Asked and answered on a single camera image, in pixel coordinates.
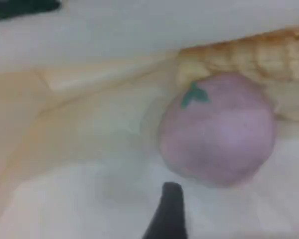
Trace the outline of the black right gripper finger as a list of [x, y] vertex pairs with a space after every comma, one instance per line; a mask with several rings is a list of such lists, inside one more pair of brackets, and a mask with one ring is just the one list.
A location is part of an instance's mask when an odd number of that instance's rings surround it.
[[186, 239], [184, 196], [180, 184], [165, 182], [155, 214], [143, 239]]

